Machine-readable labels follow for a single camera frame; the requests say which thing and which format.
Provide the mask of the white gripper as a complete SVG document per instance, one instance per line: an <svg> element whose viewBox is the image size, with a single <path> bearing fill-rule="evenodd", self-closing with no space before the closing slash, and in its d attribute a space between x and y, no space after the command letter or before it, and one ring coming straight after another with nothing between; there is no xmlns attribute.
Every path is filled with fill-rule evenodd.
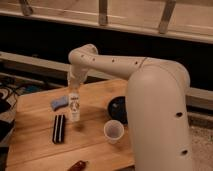
<svg viewBox="0 0 213 171"><path fill-rule="evenodd" d="M87 79L88 69L77 65L70 65L67 73L68 90L72 91L73 86L77 86L76 90L80 91L80 88L84 85L84 81Z"/></svg>

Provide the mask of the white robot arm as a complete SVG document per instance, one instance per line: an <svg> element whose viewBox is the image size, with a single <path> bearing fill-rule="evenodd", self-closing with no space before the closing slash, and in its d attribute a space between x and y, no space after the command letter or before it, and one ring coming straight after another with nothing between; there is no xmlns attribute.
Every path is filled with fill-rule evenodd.
<svg viewBox="0 0 213 171"><path fill-rule="evenodd" d="M72 50L71 79L90 69L126 79L126 111L135 171L194 171L186 93L190 77L177 62L150 57L100 55L87 44Z"/></svg>

